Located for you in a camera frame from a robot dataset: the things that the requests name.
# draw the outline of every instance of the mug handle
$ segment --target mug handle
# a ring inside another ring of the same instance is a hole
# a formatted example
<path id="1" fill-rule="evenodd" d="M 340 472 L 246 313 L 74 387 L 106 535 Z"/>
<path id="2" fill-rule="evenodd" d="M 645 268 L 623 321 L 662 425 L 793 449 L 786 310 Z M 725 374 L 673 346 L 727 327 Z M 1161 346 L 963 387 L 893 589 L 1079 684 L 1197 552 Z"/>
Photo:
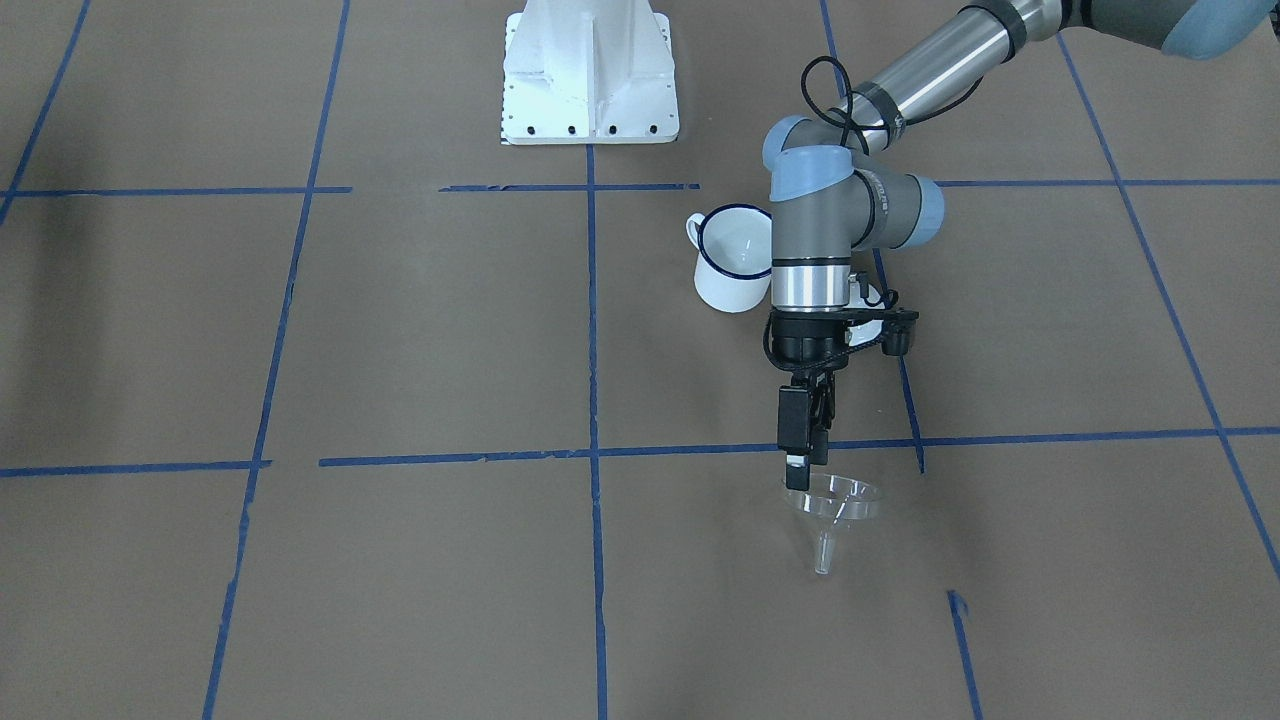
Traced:
<path id="1" fill-rule="evenodd" d="M 689 217 L 687 220 L 685 220 L 685 233 L 689 234 L 689 242 L 692 242 L 694 247 L 698 247 L 698 228 L 701 227 L 703 220 L 705 219 L 707 215 L 703 215 L 701 213 L 694 213 L 692 215 Z"/>

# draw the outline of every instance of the blue painter's tape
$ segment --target blue painter's tape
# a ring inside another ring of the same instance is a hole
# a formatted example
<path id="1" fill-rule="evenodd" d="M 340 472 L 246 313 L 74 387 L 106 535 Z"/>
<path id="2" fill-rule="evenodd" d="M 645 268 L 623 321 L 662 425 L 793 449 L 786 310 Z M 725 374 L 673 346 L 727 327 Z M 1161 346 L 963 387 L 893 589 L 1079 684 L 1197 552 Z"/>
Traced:
<path id="1" fill-rule="evenodd" d="M 600 448 L 600 457 L 644 457 L 653 455 L 728 455 L 735 452 L 772 452 L 777 448 L 778 446 L 768 443 L 604 447 Z"/>
<path id="2" fill-rule="evenodd" d="M 947 591 L 947 603 L 951 606 L 951 625 L 956 633 L 956 647 L 960 650 L 964 684 L 969 689 L 969 708 L 973 711 L 973 720 L 982 720 L 982 700 L 978 697 L 978 680 L 973 673 L 973 657 L 969 655 L 969 637 L 964 629 L 964 619 L 969 616 L 969 603 L 956 591 Z"/>
<path id="3" fill-rule="evenodd" d="M 1110 179 L 937 181 L 938 187 L 1115 187 Z"/>
<path id="4" fill-rule="evenodd" d="M 774 160 L 769 200 L 783 202 L 826 190 L 854 174 L 854 155 L 838 145 L 783 150 Z"/>
<path id="5" fill-rule="evenodd" d="M 617 184 L 451 184 L 442 187 L 440 192 L 644 192 L 644 191 L 678 191 L 701 190 L 696 182 L 649 182 L 649 183 L 617 183 Z"/>
<path id="6" fill-rule="evenodd" d="M 836 53 L 836 33 L 831 29 L 831 8 L 827 6 L 827 0 L 818 0 L 818 8 L 822 10 L 822 28 L 827 33 L 827 53 L 832 58 L 838 58 L 840 54 Z M 845 87 L 845 78 L 835 67 L 831 68 L 831 72 L 836 76 L 836 90 L 840 91 L 840 96 L 847 97 L 849 88 Z"/>
<path id="7" fill-rule="evenodd" d="M 1139 187 L 1258 187 L 1258 186 L 1271 186 L 1280 184 L 1280 178 L 1190 178 L 1190 179 L 1129 179 L 1124 181 L 1128 186 Z"/>
<path id="8" fill-rule="evenodd" d="M 0 225 L 4 224 L 4 219 L 9 217 L 9 208 L 13 206 L 13 200 L 17 197 L 18 187 L 22 184 L 22 176 L 27 172 L 27 164 L 31 163 L 31 155 L 36 151 L 36 141 L 40 140 L 40 132 L 45 127 L 45 120 L 49 119 L 49 110 L 54 106 L 54 97 L 58 97 L 58 88 L 63 85 L 63 78 L 67 76 L 67 67 L 72 63 L 72 54 L 76 53 L 76 45 L 79 42 L 79 33 L 84 28 L 84 18 L 88 17 L 88 6 L 91 0 L 84 0 L 81 3 L 81 12 L 76 15 L 76 27 L 72 28 L 72 37 L 67 41 L 67 50 L 63 51 L 63 61 L 58 65 L 58 72 L 54 73 L 54 83 L 49 86 L 49 95 L 45 96 L 45 104 L 40 106 L 40 114 L 36 117 L 36 124 L 31 128 L 31 136 L 27 138 L 27 145 L 22 149 L 22 158 L 18 159 L 18 169 L 13 173 L 13 182 L 9 183 L 9 192 L 5 195 L 4 202 L 0 202 Z"/>
<path id="9" fill-rule="evenodd" d="M 351 186 L 321 187 L 132 187 L 132 188 L 70 188 L 70 190 L 18 190 L 15 197 L 184 197 L 206 195 L 344 195 Z"/>
<path id="10" fill-rule="evenodd" d="M 1226 434 L 1230 437 L 1280 436 L 1280 427 L 1265 425 L 1261 428 L 1226 428 Z"/>
<path id="11" fill-rule="evenodd" d="M 262 414 L 259 420 L 257 438 L 253 443 L 253 460 L 262 459 L 266 446 L 268 425 L 271 420 L 271 402 L 275 397 L 275 384 L 280 372 L 280 357 L 284 354 L 284 337 L 289 325 L 289 310 L 293 305 L 293 288 L 298 278 L 298 261 L 307 234 L 307 220 L 311 215 L 311 201 L 315 197 L 316 177 L 320 173 L 320 159 L 324 155 L 325 131 L 329 127 L 329 109 L 333 106 L 333 94 L 338 83 L 338 68 L 342 63 L 342 46 L 347 36 L 347 19 L 351 15 L 351 0 L 342 0 L 342 15 L 338 19 L 338 37 L 334 40 L 333 59 L 329 63 L 329 83 L 325 87 L 324 102 L 320 106 L 320 124 L 316 128 L 315 145 L 311 150 L 311 170 L 307 173 L 307 192 L 302 196 L 302 211 L 298 215 L 298 231 L 293 237 L 293 255 L 289 260 L 289 274 L 284 283 L 284 299 L 280 304 L 280 322 L 275 331 L 275 346 L 271 351 L 271 365 L 266 373 L 266 389 L 262 393 Z M 227 641 L 230 637 L 232 618 L 236 611 L 236 593 L 239 588 L 241 570 L 244 566 L 244 551 L 248 543 L 250 509 L 257 495 L 259 464 L 248 471 L 244 483 L 244 501 L 241 505 L 239 537 L 236 543 L 236 566 L 232 579 L 227 583 L 223 598 L 223 614 L 218 624 L 218 639 L 214 643 L 214 661 L 209 669 L 209 685 L 205 691 L 205 707 L 201 720 L 212 720 L 218 702 L 218 687 L 221 682 L 223 661 L 227 655 Z"/>
<path id="12" fill-rule="evenodd" d="M 876 261 L 876 279 L 881 287 L 888 287 L 888 273 L 884 270 L 884 256 L 879 249 L 872 250 L 872 259 Z M 902 402 L 906 405 L 906 420 L 911 425 L 911 443 L 915 446 L 915 462 L 924 474 L 927 461 L 924 459 L 924 443 L 920 439 L 920 419 L 915 414 L 915 396 L 911 392 L 911 375 L 906 370 L 906 357 L 897 359 L 897 374 L 902 383 Z"/>
<path id="13" fill-rule="evenodd" d="M 609 669 L 604 626 L 604 514 L 600 509 L 600 383 L 599 383 L 599 282 L 596 273 L 595 146 L 586 146 L 586 304 L 589 369 L 588 411 L 591 465 L 591 575 L 595 584 L 595 705 L 596 720 L 609 717 Z"/>
<path id="14" fill-rule="evenodd" d="M 1210 60 L 1235 47 L 1262 24 L 1275 0 L 1199 0 L 1174 26 L 1160 51 Z"/>
<path id="15" fill-rule="evenodd" d="M 257 462 L 261 468 L 270 460 Z M 141 465 L 61 465 L 51 468 L 0 468 L 0 478 L 59 478 L 72 475 L 145 475 L 150 473 L 198 473 L 219 470 L 248 470 L 252 460 L 221 462 L 145 462 Z"/>
<path id="16" fill-rule="evenodd" d="M 773 164 L 777 161 L 778 155 L 782 154 L 783 146 L 787 143 L 787 136 L 791 131 L 800 123 L 810 122 L 809 118 L 804 115 L 787 115 L 769 128 L 769 133 L 764 136 L 764 147 L 760 149 L 760 160 L 764 161 L 764 167 L 772 173 Z"/>
<path id="17" fill-rule="evenodd" d="M 1138 439 L 1188 439 L 1217 437 L 1213 428 L 1190 428 L 1178 430 L 1115 430 L 1108 433 L 1043 433 L 1034 436 L 978 436 L 978 437 L 931 437 L 922 442 L 929 447 L 964 447 L 987 445 L 1039 445 L 1055 442 L 1124 442 Z"/>
<path id="18" fill-rule="evenodd" d="M 453 462 L 509 462 L 512 460 L 567 460 L 586 457 L 588 450 L 522 450 L 516 452 L 444 452 L 439 455 L 376 455 L 321 457 L 320 468 L 364 468 L 369 465 L 448 465 Z"/>

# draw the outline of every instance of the black cable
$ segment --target black cable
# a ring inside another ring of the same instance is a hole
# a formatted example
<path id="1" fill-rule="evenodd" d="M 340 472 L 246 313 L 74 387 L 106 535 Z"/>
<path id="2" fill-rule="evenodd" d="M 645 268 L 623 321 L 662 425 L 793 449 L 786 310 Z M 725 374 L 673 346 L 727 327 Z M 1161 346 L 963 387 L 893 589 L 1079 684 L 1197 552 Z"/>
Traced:
<path id="1" fill-rule="evenodd" d="M 800 73 L 800 95 L 804 97 L 805 104 L 809 105 L 809 109 L 813 110 L 814 114 L 818 115 L 818 118 L 820 120 L 826 122 L 827 124 L 831 124 L 831 126 L 835 126 L 837 128 L 841 128 L 840 143 L 845 145 L 849 141 L 849 132 L 850 131 L 859 131 L 859 132 L 870 132 L 870 131 L 877 131 L 877 129 L 879 129 L 879 131 L 887 131 L 887 126 L 884 126 L 884 124 L 878 124 L 878 126 L 860 126 L 860 124 L 858 124 L 858 123 L 854 122 L 852 115 L 850 115 L 847 111 L 837 109 L 837 108 L 832 108 L 831 109 L 831 113 L 836 113 L 836 118 L 832 118 L 831 114 L 828 114 L 827 110 L 823 110 L 822 108 L 818 106 L 817 102 L 813 101 L 813 96 L 809 94 L 809 73 L 813 72 L 814 68 L 817 68 L 818 65 L 820 65 L 823 63 L 827 63 L 827 64 L 829 64 L 831 67 L 833 67 L 836 69 L 836 73 L 840 76 L 840 79 L 845 85 L 846 92 L 850 88 L 852 88 L 852 82 L 849 79 L 849 70 L 845 69 L 845 65 L 840 60 L 837 60 L 836 58 L 832 58 L 831 55 L 822 55 L 819 58 L 814 58 L 813 60 L 810 60 L 809 64 L 805 65 L 804 72 Z M 966 90 L 964 92 L 964 95 L 961 95 L 960 97 L 957 97 L 955 101 L 947 104 L 945 108 L 940 108 L 938 110 L 934 110 L 934 111 L 932 111 L 932 113 L 929 113 L 929 114 L 927 114 L 927 115 L 924 115 L 922 118 L 915 118 L 915 119 L 911 119 L 911 120 L 906 120 L 906 126 L 908 127 L 910 127 L 910 126 L 918 126 L 918 124 L 920 124 L 923 122 L 932 120 L 933 118 L 937 118 L 938 115 L 941 115 L 943 113 L 947 113 L 950 110 L 955 110 L 956 108 L 960 106 L 961 102 L 964 102 L 965 100 L 968 100 L 969 97 L 972 97 L 973 94 L 978 91 L 978 86 L 982 85 L 982 79 L 983 78 L 978 78 L 977 82 L 974 82 L 972 86 L 969 86 L 969 90 Z M 863 140 L 861 137 L 859 137 L 859 142 L 863 143 L 863 147 L 865 150 L 865 140 Z"/>
<path id="2" fill-rule="evenodd" d="M 893 306 L 897 305 L 897 291 L 886 290 L 881 295 L 881 299 L 877 300 L 876 302 L 872 302 L 869 297 L 864 297 L 863 304 L 867 305 L 868 307 L 883 307 L 884 310 L 892 310 Z"/>

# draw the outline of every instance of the blue joint cap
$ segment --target blue joint cap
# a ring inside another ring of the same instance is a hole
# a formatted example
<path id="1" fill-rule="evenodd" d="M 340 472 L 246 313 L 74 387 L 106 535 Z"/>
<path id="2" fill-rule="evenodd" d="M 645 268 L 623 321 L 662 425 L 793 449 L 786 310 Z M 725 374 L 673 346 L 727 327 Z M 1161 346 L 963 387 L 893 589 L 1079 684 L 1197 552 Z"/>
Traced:
<path id="1" fill-rule="evenodd" d="M 783 202 L 812 195 L 854 174 L 854 154 L 838 145 L 808 145 L 778 152 L 769 200 Z"/>
<path id="2" fill-rule="evenodd" d="M 942 220 L 947 217 L 947 199 L 942 195 L 938 183 L 920 176 L 910 176 L 920 186 L 920 217 L 915 220 L 915 229 L 906 242 L 897 246 L 897 250 L 924 245 L 933 240 L 942 229 Z"/>
<path id="3" fill-rule="evenodd" d="M 1198 0 L 1178 20 L 1160 51 L 1211 60 L 1248 37 L 1272 6 L 1272 0 Z"/>
<path id="4" fill-rule="evenodd" d="M 769 128 L 769 135 L 764 136 L 764 147 L 760 150 L 760 159 L 764 167 L 773 172 L 773 161 L 782 154 L 782 147 L 787 143 L 787 136 L 795 127 L 809 118 L 804 115 L 787 115 Z"/>

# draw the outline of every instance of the robotic arm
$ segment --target robotic arm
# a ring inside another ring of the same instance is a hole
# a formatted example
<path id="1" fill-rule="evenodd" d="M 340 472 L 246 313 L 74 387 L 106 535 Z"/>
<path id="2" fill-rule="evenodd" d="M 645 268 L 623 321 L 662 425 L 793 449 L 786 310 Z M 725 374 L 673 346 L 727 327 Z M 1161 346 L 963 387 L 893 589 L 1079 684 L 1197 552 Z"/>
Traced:
<path id="1" fill-rule="evenodd" d="M 945 215 L 937 184 L 895 173 L 872 155 L 1028 42 L 1064 28 L 1088 27 L 1166 55 L 1211 59 L 1244 40 L 1274 6 L 1275 0 L 972 0 L 883 72 L 852 87 L 827 122 L 800 115 L 778 122 L 763 149 L 774 204 L 773 310 L 764 351 L 791 373 L 778 398 L 787 487 L 808 491 L 810 465 L 827 462 L 835 372 L 870 345 L 881 345 L 886 355 L 905 355 L 910 346 L 916 313 L 895 309 L 890 292 L 879 304 L 865 302 L 865 279 L 850 274 L 852 252 L 923 245 Z M 851 287 L 859 284 L 861 297 L 855 299 Z M 882 329 L 876 341 L 850 345 L 854 328 L 877 320 Z"/>

